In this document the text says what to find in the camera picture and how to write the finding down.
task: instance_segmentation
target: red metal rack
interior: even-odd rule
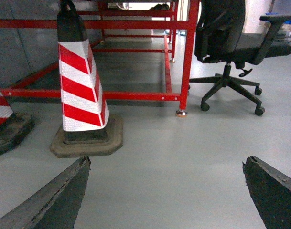
[[[170,11],[142,11],[142,10],[122,10],[122,11],[107,11],[100,10],[98,12],[79,12],[80,15],[100,15],[104,16],[153,16],[153,17],[170,17],[170,21],[106,21],[106,20],[86,20],[84,21],[86,29],[170,29],[169,36],[142,36],[142,35],[130,35],[125,37],[156,37],[164,38],[164,49],[146,50],[146,49],[96,49],[94,52],[158,52],[164,53],[165,61],[165,81],[166,87],[163,93],[153,92],[115,92],[104,91],[106,99],[113,100],[147,100],[147,101],[175,101],[179,102],[179,110],[176,114],[180,117],[186,116],[187,112],[187,96],[189,87],[189,77],[191,70],[192,51],[194,46],[194,35],[196,30],[196,23],[198,17],[198,7],[200,0],[190,0],[189,13],[187,21],[177,21],[177,9],[178,1],[171,2]],[[56,20],[0,20],[0,28],[46,28],[56,29]],[[176,30],[186,30],[186,45],[184,53],[183,64],[183,76],[182,86],[180,93],[172,92],[171,76],[170,76],[170,61],[169,53],[171,53],[172,60],[175,55],[175,43],[176,43]],[[172,48],[168,48],[167,38],[172,37]],[[122,37],[120,35],[108,35],[106,37]],[[95,47],[101,40],[91,44]],[[46,90],[46,89],[26,89],[25,87],[31,83],[36,82],[41,77],[45,76],[52,70],[58,68],[58,62],[49,65],[47,68],[38,71],[26,78],[22,79],[18,83],[11,85],[9,88],[1,89],[1,92],[5,96],[18,96],[18,97],[40,97],[40,98],[60,98],[60,90]]]

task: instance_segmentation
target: office chair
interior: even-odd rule
[[[244,34],[242,29],[245,21],[245,0],[202,0],[194,54],[202,63],[226,62],[222,75],[190,79],[191,83],[215,84],[202,98],[203,111],[208,111],[210,108],[206,100],[222,87],[229,86],[256,103],[256,115],[261,116],[265,112],[261,106],[261,100],[255,96],[262,93],[260,84],[230,76],[231,62],[235,63],[237,69],[243,70],[239,77],[244,77],[252,71],[252,69],[244,69],[245,62],[257,65],[264,58],[285,56],[291,53],[290,45],[273,41],[281,25],[291,20],[291,15],[266,15],[261,16],[260,20],[270,22],[266,34]],[[255,86],[255,95],[242,85]]]

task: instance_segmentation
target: epoxy floor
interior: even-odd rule
[[[171,64],[174,91],[180,89],[185,38],[178,39]],[[139,56],[96,53],[104,90],[161,90],[163,55]],[[109,101],[111,113],[124,120],[124,145],[110,156],[91,158],[75,229],[265,229],[242,162],[257,156],[291,177],[291,55],[249,67],[254,70],[245,78],[263,89],[262,117],[254,115],[253,102],[230,88],[208,100],[211,108],[202,112],[199,104],[210,84],[191,85],[188,117],[182,119],[175,117],[178,103]],[[193,57],[191,77],[222,71],[223,64]],[[233,67],[232,76],[239,73]],[[0,156],[0,217],[75,161],[49,151],[62,122],[57,101],[11,105],[33,114],[36,126],[17,149]]]

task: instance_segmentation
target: adjustable foot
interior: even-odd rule
[[[188,116],[188,112],[186,112],[185,110],[177,110],[176,116],[179,118],[186,118]]]

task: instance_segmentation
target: black rubber cone base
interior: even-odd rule
[[[80,156],[111,155],[123,146],[123,120],[116,115],[110,115],[106,125],[108,140],[96,143],[66,144],[63,126],[56,133],[50,151],[58,158]]]
[[[0,126],[0,155],[14,149],[32,130],[34,120],[25,113],[13,114]]]
[[[267,229],[291,229],[291,178],[255,156],[243,171],[250,196]]]
[[[89,171],[89,158],[78,159],[0,218],[0,229],[72,229],[85,194]]]

